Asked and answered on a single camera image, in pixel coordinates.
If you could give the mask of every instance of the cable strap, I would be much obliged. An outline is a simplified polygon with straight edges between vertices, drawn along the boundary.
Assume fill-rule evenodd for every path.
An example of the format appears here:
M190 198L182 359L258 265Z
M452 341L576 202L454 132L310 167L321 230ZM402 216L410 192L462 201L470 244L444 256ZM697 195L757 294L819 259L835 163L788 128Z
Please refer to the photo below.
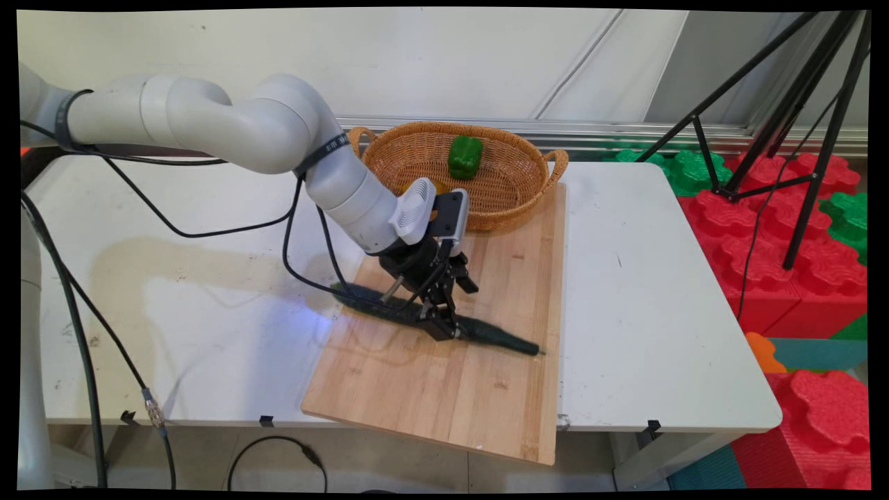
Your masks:
M347 146L348 144L348 136L345 133L337 135L323 144L320 148L315 149L315 151L308 155L306 159L302 160L302 163L293 169L293 173L295 173L297 177L301 177L309 168L315 166L315 164L323 160L327 155L343 146Z
M74 140L71 139L71 129L68 128L68 111L71 109L74 99L85 93L92 93L92 90L83 89L80 92L72 93L59 104L59 109L56 110L56 142L59 143L60 148L69 153L75 152L76 149L74 149Z

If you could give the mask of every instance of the power cord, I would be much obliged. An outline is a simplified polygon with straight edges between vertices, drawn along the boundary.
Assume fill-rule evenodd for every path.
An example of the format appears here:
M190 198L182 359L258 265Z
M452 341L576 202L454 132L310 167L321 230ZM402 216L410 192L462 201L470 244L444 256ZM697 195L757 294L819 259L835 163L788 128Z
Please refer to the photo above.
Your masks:
M53 139L55 138L55 134L44 129L43 127L40 127L39 125L34 125L34 124L31 124L31 123L26 122L24 120L20 120L20 125L30 128L32 130L36 130L40 133L43 133L47 137L50 137ZM287 220L287 226L286 226L286 230L284 233L284 244L283 244L283 249L282 249L283 261L284 261L284 266L288 270L288 272L290 272L299 281L301 281L309 286L312 286L314 288L331 293L331 294L340 295L340 296L343 296L343 297L346 297L346 298L349 298L351 300L358 301L358 302L366 302L374 307L377 307L377 308L380 308L383 310L392 310L395 312L401 312L401 311L405 310L420 295L419 291L414 293L412 295L412 297L409 299L409 301L398 310L396 310L395 308L388 307L380 302L367 301L364 298L353 295L351 293L351 291L348 289L348 283L347 283L346 279L343 277L342 272L340 271L340 266L337 263L336 254L333 250L333 244L332 244L331 237L330 237L330 230L327 226L327 220L325 219L324 212L318 206L316 206L316 209L318 211L318 216L321 221L322 230L324 231L324 240L327 245L327 251L328 251L328 254L330 255L331 263L332 263L333 269L337 275L337 279L342 284L342 287L346 291L346 293L342 293L339 290L335 290L330 287L317 284L307 278L304 278L298 272L296 272L296 270L294 270L292 268L292 266L290 265L288 258L287 258L287 251L288 251L288 247L289 247L293 219L296 214L296 207L299 203L300 191L301 191L302 183L303 183L303 179L304 179L303 176L298 177L298 179L297 179L296 189L295 189L295 192L293 195L293 203L292 203L291 208L287 211L286 214L284 214L282 217L279 217L278 219L275 219L274 221L264 222L262 224L255 224L252 226L245 226L245 227L241 227L241 228L234 228L231 230L217 230L217 231L210 231L210 232L205 232L205 233L186 233L185 231L182 231L182 230L179 230L178 228L176 228L164 216L164 214L154 205L154 203L152 203L151 200L148 199L148 197L139 189L139 187L136 186L135 183L120 169L120 167L118 167L117 164L115 164L114 161L112 161L113 159L123 159L123 160L127 160L127 161L141 161L141 160L148 160L148 158L106 155L106 154L99 153L98 151L91 151L91 150L82 150L80 152L80 154L94 155L94 156L102 157L105 160L105 162L115 171L115 173L117 173L117 175L120 176L120 178L123 179L124 182L126 182L126 184L141 198L141 200L148 206L148 208L161 220L161 222L164 223L164 225L166 225L174 233L176 233L184 238L208 238L211 236L220 236L220 235L231 234L231 233L236 233L236 232L256 230L256 229L272 226L272 225L278 224L280 222L283 222L284 220ZM220 163L227 163L227 162L225 162L224 160L211 160L209 162L204 162L204 161L180 162L180 161L151 160L151 161L142 161L142 163L152 163L152 164L156 164L156 165L217 165ZM51 244L52 240L49 237L49 231L45 228L43 219L42 219L42 217L40 217L40 214L37 211L36 206L34 206L33 202L31 202L30 198L28 198L28 195L24 191L21 192L21 195L22 195L22 202L26 205L26 207L32 214L36 215L36 217L39 219L40 223L42 224L42 230L39 230L38 233L40 233L42 236L45 235L45 238L43 238L44 244L46 241L49 241ZM54 251L55 251L55 246L53 245L51 254ZM74 279L73 275L71 275L68 268L65 267L65 265L61 261L60 257L58 257L58 258L56 258L56 257L58 257L57 252L55 253L55 256L53 257L53 262L56 264L56 271L59 273L60 281L62 282L63 286L67 287L66 299L68 299L69 296L71 297L71 299L68 301L68 308L69 308L69 312L72 317L72 324L75 325L76 332L79 329L78 344L81 345L81 347L82 347L81 354L82 354L82 356L85 356L85 359L86 359L86 361L84 362L84 371L86 372L86 377L87 377L87 387L89 390L88 392L91 393L91 414L92 414L92 423L93 423L93 439L95 441L94 444L97 447L97 450L99 450L99 451L97 451L97 468L99 467L99 464L101 464L101 468L98 471L99 477L100 477L99 484L100 484L100 488L106 488L108 486L108 480L107 480L107 471L104 468L104 463L105 463L104 445L102 443L101 426L99 424L99 422L100 422L99 408L98 408L99 401L98 401L98 395L97 395L98 392L96 391L96 388L95 388L95 374L92 371L92 360L89 358L90 357L89 351L88 351L88 349L85 348L85 345L86 345L85 334L83 333L83 326L80 322L79 312L76 309L76 302L73 301L73 295L70 292L71 287L73 287L77 291L77 293L81 296L81 298L86 303L87 307L90 309L90 311L93 313L93 315L95 315L96 319L106 329L106 331L108 332L108 335L114 341L116 347L118 348L121 355L123 356L124 361L126 362L127 366L130 368L130 371L132 372L132 375L135 377L136 382L139 384L140 388L142 389L143 394L145 394L145 393L148 394L146 396L146 398L148 398L150 396L150 391L148 390L144 380L142 379L142 377L139 373L139 370L132 363L132 359L130 358L129 353L126 351L126 348L124 347L123 343L120 341L120 338L114 332L114 329L106 321L105 317L101 314L101 312L99 312L99 309L95 306L95 304L92 302L92 300L90 300L89 296L87 296L87 294L83 290L83 288L80 287L80 284L77 283L77 281ZM433 272L429 276L429 278L427 278L426 282L420 287L420 290L424 290L424 289L428 288L429 286L431 286L431 284L436 279L440 278L440 276L443 272L445 272L445 262L442 262L442 264L439 265L439 267L436 269L436 271ZM93 400L95 403L95 411L93 411ZM169 438L166 434L166 429L161 427L160 430L161 430L161 437L164 442L164 451L166 453L167 463L168 463L169 469L170 469L171 489L176 489L176 470L175 470L175 465L174 465L174 461L173 461L170 441L169 441ZM240 458L244 454L244 452L247 449L249 449L250 447L252 447L253 445L255 445L259 442L262 442L263 440L272 440L272 439L289 440L289 441L294 442L297 445L299 445L300 448L302 449L303 455L305 455L306 458L308 458L309 461L312 462L312 464L315 464L318 468L321 469L321 472L324 475L324 492L325 493L327 492L327 472L324 469L324 466L321 464L321 461L318 458L318 456L315 454L315 452L311 448L302 445L297 440L287 438L285 436L271 436L271 437L267 437L267 438L262 438L260 440L254 441L253 443L248 445L246 448L244 448L244 450L242 450L241 453L235 459L235 462L232 464L231 470L228 473L228 489L229 490L231 489L231 474L235 470L235 466L237 465L237 462L240 460Z
M145 381L142 380L142 375L140 375L139 370L132 363L132 359L130 359L130 354L126 351L124 347L124 343L120 342L120 338L115 333L114 329L108 322L105 320L105 317L102 316L102 313L99 312L99 308L96 307L94 303L90 300L90 297L87 296L84 289L77 283L77 280L74 279L74 276L71 274L71 271L68 268L65 268L66 274L68 274L68 279L71 280L71 285L74 286L74 289L77 291L77 294L80 295L80 298L86 303L86 307L92 311L92 315L96 317L96 319L101 323L101 325L105 328L105 331L108 332L108 336L111 337L111 340L114 341L117 349L120 351L121 356L124 357L124 361L126 362L126 366L130 368L130 372L132 376L136 378L136 383L139 385L139 388L144 393L148 390L148 387L145 385ZM176 465L173 462L172 458L172 449L170 447L170 438L167 436L166 429L161 432L161 439L164 441L164 451L166 452L167 457L167 466L170 469L170 489L176 489Z
M25 128L29 128L29 129L36 131L36 132L40 132L43 135L45 135L46 137L49 137L50 139L56 138L55 133L46 130L45 128L43 128L40 125L32 124L29 121L20 119L19 125L21 125ZM108 153L103 153L103 152L99 151L98 149L95 149L94 147L85 147L85 146L75 145L74 148L75 148L74 153L79 154L79 155L90 155L90 156L95 156L95 157L110 158L110 159L115 159L115 160L126 160L126 161L132 161L132 162L137 162L137 163L149 163L152 165L178 165L178 166L198 165L198 166L200 166L200 165L221 165L224 163L228 163L226 160L223 160L223 159L191 160L191 161L155 160L153 158L145 158L145 157L128 157L128 156L121 156L121 155L111 155Z
M266 436L264 438L259 438L258 440L255 440L254 442L252 442L249 445L247 445L246 447L244 447L244 449L241 450L241 453L237 454L237 456L235 457L235 461L231 463L231 468L228 469L228 491L232 491L231 478L235 472L235 467L237 467L237 463L241 460L241 457L244 456L244 453L246 453L246 451L248 449L253 448L253 446L260 444L262 441L268 441L268 440L290 441L291 443L300 447L300 450L302 450L302 454L305 455L306 458L312 464L315 465L315 467L317 467L318 469L321 469L321 473L324 475L324 492L327 493L327 471L324 469L324 465L321 464L321 458L318 457L318 455L315 453L315 451L312 448L309 448L308 446L300 443L299 441L295 440L294 438L290 438L287 436Z
M302 190L302 182L303 182L303 176L300 176L296 179L296 190L293 193L293 204L291 205L290 211L288 213L289 215L287 217L287 225L286 225L286 229L284 229L284 245L281 249L282 260L284 261L284 267L287 269L287 272L289 272L291 274L291 276L293 276L294 278L305 283L306 285L312 286L313 288L317 288L318 290L325 291L328 294L334 294L339 297L349 299L351 301L371 305L374 308L377 308L379 310L385 310L385 311L389 311L389 312L399 313L399 312L403 312L404 310L406 310L414 301L417 300L417 297L420 296L420 291L426 290L427 288L429 288L432 285L432 283L434 283L436 279L439 279L441 277L442 273L445 272L447 261L443 261L441 264L439 264L436 271L433 272L431 275L429 275L429 277L426 279L426 281L422 285L420 285L419 288L417 288L417 292L414 292L414 294L411 295L411 298L408 299L407 302L402 307L400 307L398 309L396 309L394 307L389 307L382 302L369 301L369 300L365 299L364 297L359 297L358 295L346 294L346 293L343 293L339 290L330 288L329 286L320 285L314 281L311 281L310 279L302 277L300 275L300 273L296 272L296 270L290 265L290 261L287 257L287 253L288 253L287 251L290 247L290 233L291 233L291 229L293 226L293 218L296 214L296 206L300 202L300 191ZM328 249L332 250L330 235L326 232L324 234L324 236L327 239Z
M80 321L80 313L77 311L77 300L71 289L71 280L69 279L68 269L61 260L59 250L52 242L49 230L46 228L46 222L34 202L23 190L21 192L21 203L28 211L31 224L41 241L44 243L46 251L52 258L52 264L55 266L56 272L59 274L59 282L65 293L65 301L68 303L68 312L71 314L71 326L74 328L74 336L77 339L77 348L80 350L80 358L84 363L84 375L86 377L86 394L90 404L90 421L92 425L92 445L96 460L96 484L99 488L108 487L108 470L105 468L105 443L102 439L101 414L99 411L99 392L96 389L96 374L92 369L92 357L90 356L89 347L86 344L86 335L84 334L84 325Z
M139 196L139 198L141 198L143 202L145 202L145 205L147 205L148 208L152 212L154 212L155 215L157 215L157 218L160 219L161 222L163 222L164 225L166 225L166 227L170 228L170 230L172 232L178 234L179 236L181 236L183 238L208 238L211 236L222 236L225 234L232 234L232 233L244 232L244 231L249 231L249 230L258 230L261 228L267 228L268 226L274 226L275 224L278 224L280 222L284 222L287 219L287 216L290 215L290 212L287 212L286 214L275 219L274 221L263 222L262 224L253 224L252 226L244 226L243 228L234 228L231 230L218 230L218 231L210 231L210 232L203 232L203 233L187 233L183 230L178 229L176 226L172 225L172 222L170 222L170 220L167 219L164 216L164 214L161 213L161 211L155 206L154 203L151 203L151 200L148 199L147 196L145 196L145 193L143 193L142 190L140 190L139 187L136 186L136 184L129 177L126 176L124 171L121 170L120 167L117 166L116 163L114 163L113 161L111 161L110 158L107 158L107 157L102 157L102 159L104 159L105 163L107 163L108 166L110 166L115 171L115 173L117 173L117 175L119 175L120 178L123 179L124 182L126 182L126 184L128 186L130 186L130 189L132 189L136 193L136 195Z

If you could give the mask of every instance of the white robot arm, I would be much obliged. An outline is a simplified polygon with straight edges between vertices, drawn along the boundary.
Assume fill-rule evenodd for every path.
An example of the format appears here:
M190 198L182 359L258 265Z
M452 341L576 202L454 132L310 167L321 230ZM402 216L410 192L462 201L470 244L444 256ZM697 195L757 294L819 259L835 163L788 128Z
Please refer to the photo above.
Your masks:
M273 75L249 100L232 104L216 84L166 74L122 77L95 92L74 93L48 85L20 62L19 94L20 119L53 131L62 147L123 143L192 149L258 173L304 173L312 201L367 254L379 256L396 279L387 296L404 286L421 298L417 327L436 340L465 337L451 290L456 280L465 292L477 291L459 249L468 193L437 196L432 181L420 178L396 198L355 156L324 99L303 80ZM22 146L56 143L25 127L20 139ZM438 217L430 222L434 208ZM19 487L40 488L49 480L39 396L40 261L26 220L23 212L20 423L25 425L20 426Z
M73 93L48 85L21 63L19 73L22 119L57 130L60 104ZM67 128L75 144L192 149L258 173L290 172L343 133L318 92L284 74L266 78L251 99L235 105L218 85L204 80L122 77L71 101ZM24 128L21 139L25 146L52 143ZM368 254L398 241L389 223L396 197L351 148L337 149L310 168L306 191Z

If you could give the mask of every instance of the green bell pepper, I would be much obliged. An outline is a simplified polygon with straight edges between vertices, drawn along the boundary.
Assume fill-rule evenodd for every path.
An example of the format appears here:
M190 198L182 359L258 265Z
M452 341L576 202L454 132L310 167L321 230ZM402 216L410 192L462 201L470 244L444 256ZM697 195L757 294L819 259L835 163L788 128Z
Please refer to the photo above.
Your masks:
M482 162L482 142L476 137L458 135L447 157L448 172L454 179L472 179Z

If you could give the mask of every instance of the orange foam block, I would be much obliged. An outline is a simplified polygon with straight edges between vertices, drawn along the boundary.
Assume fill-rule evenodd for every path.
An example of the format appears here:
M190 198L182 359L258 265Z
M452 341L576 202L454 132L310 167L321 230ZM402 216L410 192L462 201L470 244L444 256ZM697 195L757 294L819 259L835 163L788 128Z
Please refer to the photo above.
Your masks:
M759 367L766 374L786 374L787 368L775 359L775 344L756 332L747 332L747 343L756 356Z

